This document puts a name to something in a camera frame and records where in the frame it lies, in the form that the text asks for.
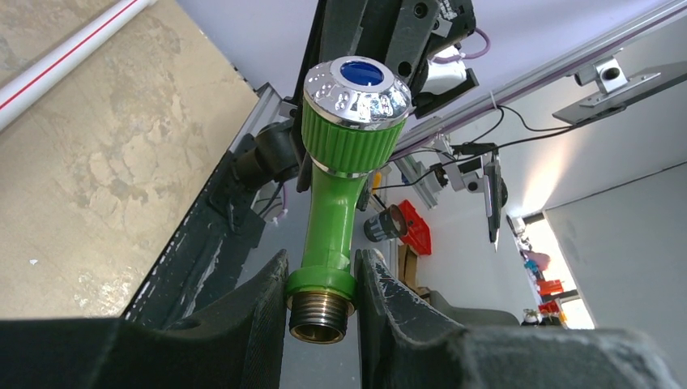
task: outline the white pvc pipe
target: white pvc pipe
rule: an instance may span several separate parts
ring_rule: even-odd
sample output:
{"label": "white pvc pipe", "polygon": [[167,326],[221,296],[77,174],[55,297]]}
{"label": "white pvc pipe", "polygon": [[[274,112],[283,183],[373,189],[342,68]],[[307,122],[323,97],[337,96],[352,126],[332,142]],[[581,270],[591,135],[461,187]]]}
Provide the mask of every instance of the white pvc pipe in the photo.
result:
{"label": "white pvc pipe", "polygon": [[115,32],[157,0],[121,0],[0,89],[0,132]]}

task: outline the textured wall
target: textured wall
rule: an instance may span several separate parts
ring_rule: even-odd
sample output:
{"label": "textured wall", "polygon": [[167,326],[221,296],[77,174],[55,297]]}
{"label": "textured wall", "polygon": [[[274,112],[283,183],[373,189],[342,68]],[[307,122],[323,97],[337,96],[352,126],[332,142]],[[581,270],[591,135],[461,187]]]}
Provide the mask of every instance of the textured wall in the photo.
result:
{"label": "textured wall", "polygon": [[[111,4],[0,0],[0,83]],[[0,317],[118,314],[256,101],[173,0],[134,18],[0,134]]]}

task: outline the metal bracket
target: metal bracket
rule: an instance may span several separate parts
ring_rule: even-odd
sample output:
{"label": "metal bracket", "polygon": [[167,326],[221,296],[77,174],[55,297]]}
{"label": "metal bracket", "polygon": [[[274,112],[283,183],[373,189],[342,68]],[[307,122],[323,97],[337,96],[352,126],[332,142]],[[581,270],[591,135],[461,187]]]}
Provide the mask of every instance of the metal bracket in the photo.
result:
{"label": "metal bracket", "polygon": [[443,18],[437,18],[437,20],[434,21],[434,28],[432,30],[432,34],[439,35],[443,38],[446,38],[449,36],[450,28],[453,26],[453,24]]}
{"label": "metal bracket", "polygon": [[[427,173],[427,168],[422,162],[416,162],[412,156],[406,156],[395,161],[396,167],[399,168],[401,174],[409,182],[414,182],[420,178],[423,174]],[[437,201],[437,195],[442,186],[439,185],[437,178],[433,174],[427,175],[416,185],[412,186],[418,196],[428,209],[436,207],[439,202]]]}
{"label": "metal bracket", "polygon": [[[579,79],[578,83],[580,83],[588,81],[589,77],[576,75],[575,79]],[[569,124],[579,124],[606,117],[619,113],[628,106],[685,80],[687,80],[687,62],[655,66],[633,75],[621,88],[612,89],[608,93],[597,92],[555,112],[553,116]]]}
{"label": "metal bracket", "polygon": [[614,57],[606,57],[591,65],[585,66],[574,75],[579,86],[596,82],[603,94],[623,88],[629,80],[625,77],[620,63]]}
{"label": "metal bracket", "polygon": [[622,88],[616,89],[613,92],[610,93],[603,93],[603,92],[597,92],[587,98],[586,101],[580,103],[582,107],[596,107],[597,105],[612,99],[615,96],[620,95],[621,93],[627,92],[632,88],[636,88],[637,86],[654,79],[661,74],[659,72],[656,73],[650,73],[648,75],[638,75],[635,76],[631,79],[628,80],[627,83],[624,84]]}

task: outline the purple cable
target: purple cable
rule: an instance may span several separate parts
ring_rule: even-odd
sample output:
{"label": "purple cable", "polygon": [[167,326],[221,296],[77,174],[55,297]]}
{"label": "purple cable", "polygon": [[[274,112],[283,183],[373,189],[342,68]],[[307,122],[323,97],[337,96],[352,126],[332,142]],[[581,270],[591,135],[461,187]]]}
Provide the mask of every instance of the purple cable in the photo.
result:
{"label": "purple cable", "polygon": [[456,55],[452,55],[452,56],[446,57],[446,58],[434,57],[434,58],[432,58],[432,62],[451,63],[451,62],[460,61],[461,59],[479,58],[479,57],[485,55],[486,53],[488,53],[489,50],[492,48],[492,40],[489,39],[489,36],[487,35],[487,33],[482,31],[481,28],[475,28],[475,32],[480,34],[480,36],[484,39],[484,43],[486,44],[481,51],[478,51],[477,53],[474,53],[474,54],[456,54]]}

